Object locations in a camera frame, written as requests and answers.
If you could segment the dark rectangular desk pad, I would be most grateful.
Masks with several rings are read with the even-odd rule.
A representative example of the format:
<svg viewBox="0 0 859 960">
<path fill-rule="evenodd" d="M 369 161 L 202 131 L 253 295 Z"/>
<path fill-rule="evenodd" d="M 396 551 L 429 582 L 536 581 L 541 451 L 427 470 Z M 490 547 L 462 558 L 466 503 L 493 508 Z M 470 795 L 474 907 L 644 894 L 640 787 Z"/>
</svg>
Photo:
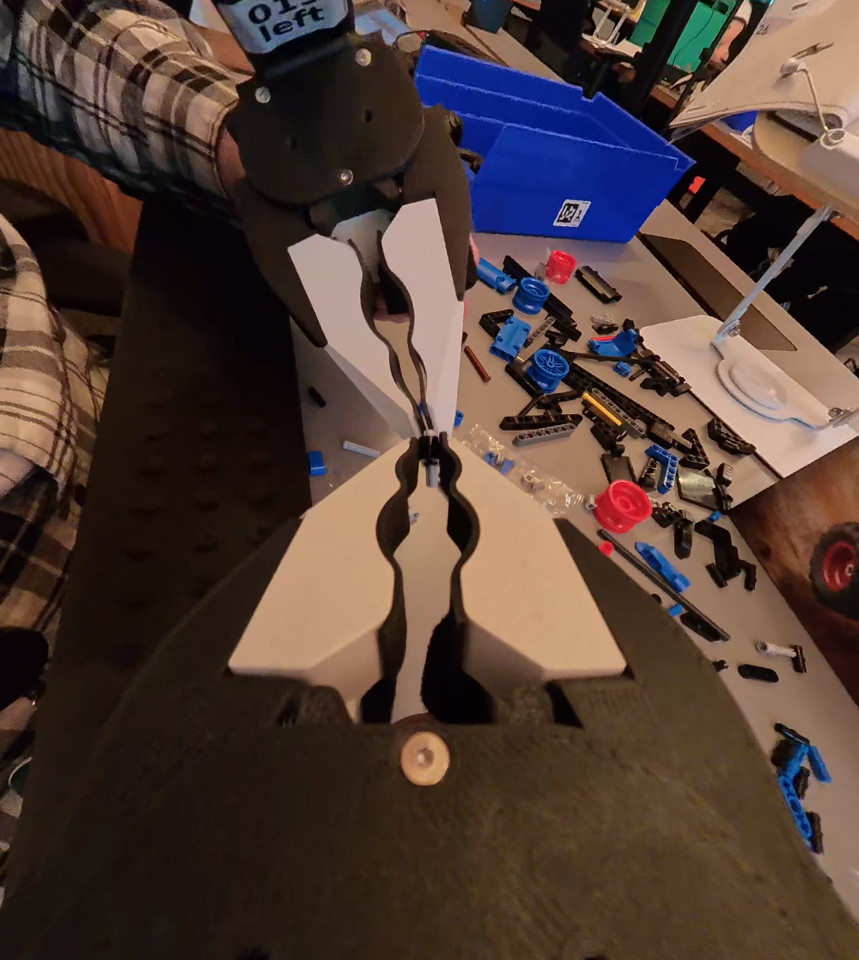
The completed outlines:
<svg viewBox="0 0 859 960">
<path fill-rule="evenodd" d="M 725 321 L 744 295 L 691 243 L 646 232 L 638 235 L 658 262 L 687 291 L 704 312 Z M 740 319 L 740 334 L 762 351 L 795 353 L 797 347 L 751 304 Z"/>
</svg>

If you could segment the long black toy axle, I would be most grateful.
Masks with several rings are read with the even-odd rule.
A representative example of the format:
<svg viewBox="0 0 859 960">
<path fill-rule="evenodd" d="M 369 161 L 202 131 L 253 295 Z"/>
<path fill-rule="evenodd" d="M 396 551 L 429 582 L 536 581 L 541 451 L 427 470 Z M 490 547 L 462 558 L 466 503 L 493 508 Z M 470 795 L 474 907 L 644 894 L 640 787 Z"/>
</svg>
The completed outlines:
<svg viewBox="0 0 859 960">
<path fill-rule="evenodd" d="M 731 635 L 724 630 L 723 627 L 713 621 L 697 606 L 692 604 L 689 599 L 685 598 L 682 594 L 675 590 L 657 571 L 653 570 L 644 561 L 629 551 L 628 548 L 618 542 L 614 536 L 606 532 L 604 529 L 598 529 L 596 533 L 605 543 L 613 546 L 615 552 L 620 557 L 624 558 L 628 564 L 630 564 L 634 569 L 638 570 L 639 573 L 645 576 L 650 582 L 652 582 L 652 584 L 663 591 L 663 593 L 666 594 L 666 596 L 669 597 L 674 604 L 681 606 L 687 613 L 705 624 L 708 629 L 714 631 L 722 642 L 729 642 L 731 640 Z"/>
</svg>

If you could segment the blue storage bin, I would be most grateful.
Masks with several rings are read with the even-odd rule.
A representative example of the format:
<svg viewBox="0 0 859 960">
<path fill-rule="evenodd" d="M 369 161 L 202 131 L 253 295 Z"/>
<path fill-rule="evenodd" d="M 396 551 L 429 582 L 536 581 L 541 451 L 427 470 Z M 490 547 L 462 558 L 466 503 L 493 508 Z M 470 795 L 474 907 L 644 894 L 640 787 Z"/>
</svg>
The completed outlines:
<svg viewBox="0 0 859 960">
<path fill-rule="evenodd" d="M 472 226 L 510 234 L 627 243 L 694 165 L 604 94 L 484 59 L 423 46 L 423 104 L 462 120 L 482 158 Z"/>
</svg>

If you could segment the blue curved toy panel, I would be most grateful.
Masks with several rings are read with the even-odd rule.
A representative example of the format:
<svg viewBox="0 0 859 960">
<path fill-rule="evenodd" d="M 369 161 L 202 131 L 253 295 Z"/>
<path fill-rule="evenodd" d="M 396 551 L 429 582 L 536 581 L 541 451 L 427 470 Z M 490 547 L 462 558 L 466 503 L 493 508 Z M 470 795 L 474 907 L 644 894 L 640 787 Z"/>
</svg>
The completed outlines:
<svg viewBox="0 0 859 960">
<path fill-rule="evenodd" d="M 636 541 L 634 547 L 639 558 L 677 594 L 689 590 L 691 581 L 657 547 L 644 541 Z"/>
</svg>

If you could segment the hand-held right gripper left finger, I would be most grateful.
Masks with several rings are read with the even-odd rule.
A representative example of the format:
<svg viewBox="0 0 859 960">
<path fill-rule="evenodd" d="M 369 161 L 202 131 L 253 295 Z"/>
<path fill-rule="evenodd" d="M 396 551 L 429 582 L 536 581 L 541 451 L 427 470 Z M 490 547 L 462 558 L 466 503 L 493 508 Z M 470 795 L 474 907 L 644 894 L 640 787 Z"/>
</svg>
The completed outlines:
<svg viewBox="0 0 859 960">
<path fill-rule="evenodd" d="M 399 681 L 408 616 L 397 554 L 412 534 L 419 453 L 416 439 L 397 443 L 303 514 L 229 657 L 233 676 L 335 690 L 365 722 L 427 712 Z"/>
</svg>

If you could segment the white pin with black connector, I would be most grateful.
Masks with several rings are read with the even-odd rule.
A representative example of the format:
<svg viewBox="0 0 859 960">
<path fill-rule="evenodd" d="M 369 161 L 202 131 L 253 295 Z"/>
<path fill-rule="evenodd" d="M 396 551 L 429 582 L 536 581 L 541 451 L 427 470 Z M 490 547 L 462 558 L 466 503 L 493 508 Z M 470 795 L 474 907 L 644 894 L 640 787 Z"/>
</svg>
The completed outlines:
<svg viewBox="0 0 859 960">
<path fill-rule="evenodd" d="M 804 676 L 808 671 L 805 651 L 800 645 L 788 647 L 765 641 L 757 641 L 753 647 L 756 652 L 764 657 L 768 657 L 773 661 L 779 660 L 786 662 L 795 674 Z"/>
</svg>

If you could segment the pile of black toy beams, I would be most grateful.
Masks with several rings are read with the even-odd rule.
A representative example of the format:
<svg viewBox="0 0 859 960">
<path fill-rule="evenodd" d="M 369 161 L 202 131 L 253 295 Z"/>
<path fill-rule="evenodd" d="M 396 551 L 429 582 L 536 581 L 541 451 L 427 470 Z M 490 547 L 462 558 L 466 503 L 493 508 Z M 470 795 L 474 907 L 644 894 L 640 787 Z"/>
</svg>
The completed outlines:
<svg viewBox="0 0 859 960">
<path fill-rule="evenodd" d="M 504 416 L 500 431 L 513 434 L 515 446 L 569 436 L 582 423 L 600 444 L 601 462 L 611 482 L 625 480 L 645 494 L 678 497 L 711 512 L 692 522 L 687 514 L 658 501 L 653 517 L 674 529 L 677 557 L 689 557 L 692 534 L 713 542 L 714 560 L 707 566 L 711 580 L 725 587 L 739 576 L 744 588 L 756 588 L 757 567 L 742 558 L 719 516 L 731 509 L 733 466 L 713 467 L 700 432 L 675 426 L 612 384 L 580 366 L 580 360 L 609 364 L 621 376 L 646 373 L 641 383 L 659 395 L 683 396 L 686 383 L 656 354 L 645 349 L 642 334 L 631 320 L 611 325 L 612 337 L 591 338 L 585 351 L 567 350 L 580 331 L 572 310 L 542 277 L 532 275 L 510 256 L 500 269 L 485 259 L 476 264 L 478 279 L 499 294 L 514 296 L 513 308 L 484 313 L 480 326 L 493 339 L 491 354 L 505 361 L 505 372 L 528 395 L 519 414 Z"/>
</svg>

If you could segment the blue toy block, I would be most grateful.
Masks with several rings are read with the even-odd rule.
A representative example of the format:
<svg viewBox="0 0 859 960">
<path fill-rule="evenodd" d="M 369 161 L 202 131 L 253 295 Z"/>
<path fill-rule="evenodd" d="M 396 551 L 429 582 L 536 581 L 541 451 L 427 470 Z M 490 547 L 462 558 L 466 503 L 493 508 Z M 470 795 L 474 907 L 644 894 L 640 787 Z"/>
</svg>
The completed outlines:
<svg viewBox="0 0 859 960">
<path fill-rule="evenodd" d="M 511 364 L 518 358 L 531 333 L 529 322 L 516 315 L 510 316 L 499 326 L 489 352 L 505 364 Z"/>
</svg>

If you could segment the toy truck set box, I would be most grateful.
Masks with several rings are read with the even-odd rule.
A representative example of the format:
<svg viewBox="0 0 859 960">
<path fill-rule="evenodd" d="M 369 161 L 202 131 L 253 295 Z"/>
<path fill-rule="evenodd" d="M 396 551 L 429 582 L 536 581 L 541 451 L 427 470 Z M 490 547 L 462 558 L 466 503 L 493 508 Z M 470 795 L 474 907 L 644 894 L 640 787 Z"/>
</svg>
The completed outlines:
<svg viewBox="0 0 859 960">
<path fill-rule="evenodd" d="M 859 437 L 730 518 L 859 708 Z"/>
</svg>

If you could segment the blue angled beam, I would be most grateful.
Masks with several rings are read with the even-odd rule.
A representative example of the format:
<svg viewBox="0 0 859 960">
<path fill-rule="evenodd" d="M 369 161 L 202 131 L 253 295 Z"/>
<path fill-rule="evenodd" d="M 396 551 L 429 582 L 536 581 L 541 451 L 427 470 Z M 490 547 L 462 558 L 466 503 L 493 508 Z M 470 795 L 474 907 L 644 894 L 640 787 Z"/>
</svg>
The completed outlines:
<svg viewBox="0 0 859 960">
<path fill-rule="evenodd" d="M 646 450 L 646 456 L 652 463 L 647 465 L 645 474 L 650 477 L 650 486 L 660 496 L 670 494 L 676 487 L 679 459 L 676 454 L 658 443 L 652 443 Z"/>
</svg>

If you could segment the green background object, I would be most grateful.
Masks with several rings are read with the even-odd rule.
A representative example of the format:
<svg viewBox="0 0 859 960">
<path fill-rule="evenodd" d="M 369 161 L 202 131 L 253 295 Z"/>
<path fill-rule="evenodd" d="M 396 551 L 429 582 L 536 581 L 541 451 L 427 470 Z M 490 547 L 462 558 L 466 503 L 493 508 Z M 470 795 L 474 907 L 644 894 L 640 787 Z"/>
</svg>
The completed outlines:
<svg viewBox="0 0 859 960">
<path fill-rule="evenodd" d="M 700 66 L 704 52 L 715 49 L 731 15 L 740 6 L 739 1 L 698 1 L 672 49 L 667 65 L 685 74 L 694 72 Z"/>
</svg>

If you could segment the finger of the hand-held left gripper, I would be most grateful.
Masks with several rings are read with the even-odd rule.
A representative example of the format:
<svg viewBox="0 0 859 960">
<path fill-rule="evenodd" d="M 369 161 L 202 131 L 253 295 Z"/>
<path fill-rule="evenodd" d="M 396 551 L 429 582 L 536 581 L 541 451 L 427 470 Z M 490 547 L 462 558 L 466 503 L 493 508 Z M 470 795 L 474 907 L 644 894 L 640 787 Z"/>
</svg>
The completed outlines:
<svg viewBox="0 0 859 960">
<path fill-rule="evenodd" d="M 434 198 L 403 205 L 378 241 L 379 264 L 408 311 L 402 369 L 436 434 L 456 422 L 464 308 Z"/>
<path fill-rule="evenodd" d="M 324 351 L 399 437 L 418 437 L 412 399 L 391 368 L 391 349 L 374 328 L 371 277 L 358 250 L 311 235 L 288 248 L 325 338 Z"/>
</svg>

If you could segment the clear bag of small parts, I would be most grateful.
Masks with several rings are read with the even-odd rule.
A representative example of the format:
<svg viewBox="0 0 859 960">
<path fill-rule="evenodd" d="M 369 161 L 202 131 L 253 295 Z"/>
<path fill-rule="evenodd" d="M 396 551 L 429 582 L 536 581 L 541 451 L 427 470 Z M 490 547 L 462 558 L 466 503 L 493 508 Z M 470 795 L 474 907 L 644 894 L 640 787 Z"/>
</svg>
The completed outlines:
<svg viewBox="0 0 859 960">
<path fill-rule="evenodd" d="M 565 518 L 577 509 L 591 513 L 597 506 L 596 496 L 570 487 L 482 426 L 463 424 L 456 430 L 455 439 L 556 519 Z"/>
</svg>

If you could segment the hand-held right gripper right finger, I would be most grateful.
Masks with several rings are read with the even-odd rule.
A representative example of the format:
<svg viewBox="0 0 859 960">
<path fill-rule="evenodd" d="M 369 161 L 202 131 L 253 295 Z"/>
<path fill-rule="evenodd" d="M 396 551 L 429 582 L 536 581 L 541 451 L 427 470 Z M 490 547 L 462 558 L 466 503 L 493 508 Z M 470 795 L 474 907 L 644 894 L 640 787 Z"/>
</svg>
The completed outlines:
<svg viewBox="0 0 859 960">
<path fill-rule="evenodd" d="M 517 694 L 624 674 L 627 660 L 551 514 L 477 454 L 439 443 L 458 556 L 437 626 L 437 719 L 491 723 Z"/>
</svg>

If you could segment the black beam with grey axle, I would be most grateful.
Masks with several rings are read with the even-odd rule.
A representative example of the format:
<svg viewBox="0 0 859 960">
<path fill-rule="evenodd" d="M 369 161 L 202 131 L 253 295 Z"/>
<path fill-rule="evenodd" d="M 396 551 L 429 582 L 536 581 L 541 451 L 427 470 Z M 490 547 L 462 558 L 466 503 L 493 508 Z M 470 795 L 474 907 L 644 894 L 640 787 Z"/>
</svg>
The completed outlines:
<svg viewBox="0 0 859 960">
<path fill-rule="evenodd" d="M 419 458 L 423 465 L 425 484 L 430 489 L 437 489 L 440 482 L 440 434 L 436 429 L 436 422 L 429 408 L 428 402 L 421 400 L 417 407 L 417 438 Z"/>
</svg>

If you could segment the black oblong toy piece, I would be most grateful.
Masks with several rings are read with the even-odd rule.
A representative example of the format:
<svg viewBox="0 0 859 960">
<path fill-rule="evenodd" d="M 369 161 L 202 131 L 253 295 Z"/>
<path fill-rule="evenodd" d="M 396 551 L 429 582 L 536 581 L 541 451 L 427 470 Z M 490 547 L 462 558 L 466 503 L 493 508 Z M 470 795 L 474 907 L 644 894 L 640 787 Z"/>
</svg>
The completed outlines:
<svg viewBox="0 0 859 960">
<path fill-rule="evenodd" d="M 623 297 L 616 287 L 588 265 L 577 266 L 573 276 L 604 305 L 618 303 Z"/>
</svg>

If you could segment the black flat toy panel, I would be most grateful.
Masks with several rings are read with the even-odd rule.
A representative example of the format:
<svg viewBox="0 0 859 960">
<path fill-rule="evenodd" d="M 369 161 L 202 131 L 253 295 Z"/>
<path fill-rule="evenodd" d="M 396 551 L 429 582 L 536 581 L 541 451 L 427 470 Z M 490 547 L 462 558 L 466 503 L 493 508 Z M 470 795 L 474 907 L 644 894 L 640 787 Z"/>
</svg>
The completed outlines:
<svg viewBox="0 0 859 960">
<path fill-rule="evenodd" d="M 726 488 L 705 471 L 681 466 L 676 476 L 676 489 L 680 500 L 710 512 L 726 514 L 732 505 L 732 497 Z"/>
</svg>

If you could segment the black dotted mat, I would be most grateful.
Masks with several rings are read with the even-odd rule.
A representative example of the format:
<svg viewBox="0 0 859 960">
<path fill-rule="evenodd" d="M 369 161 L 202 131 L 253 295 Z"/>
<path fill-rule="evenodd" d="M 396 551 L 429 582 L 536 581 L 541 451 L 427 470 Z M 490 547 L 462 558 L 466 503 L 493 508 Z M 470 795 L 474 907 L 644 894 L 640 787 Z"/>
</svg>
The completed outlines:
<svg viewBox="0 0 859 960">
<path fill-rule="evenodd" d="M 291 322 L 236 226 L 143 207 L 17 838 L 163 636 L 311 502 Z"/>
</svg>

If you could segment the large red toy wheel hub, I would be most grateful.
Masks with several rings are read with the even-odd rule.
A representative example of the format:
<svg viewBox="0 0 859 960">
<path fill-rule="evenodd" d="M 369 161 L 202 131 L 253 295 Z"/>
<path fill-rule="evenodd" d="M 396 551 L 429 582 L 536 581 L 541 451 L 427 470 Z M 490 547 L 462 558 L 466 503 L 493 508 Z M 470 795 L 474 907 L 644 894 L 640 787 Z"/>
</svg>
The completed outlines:
<svg viewBox="0 0 859 960">
<path fill-rule="evenodd" d="M 653 503 L 636 483 L 616 479 L 593 500 L 591 513 L 600 527 L 611 534 L 627 534 L 652 518 Z"/>
</svg>

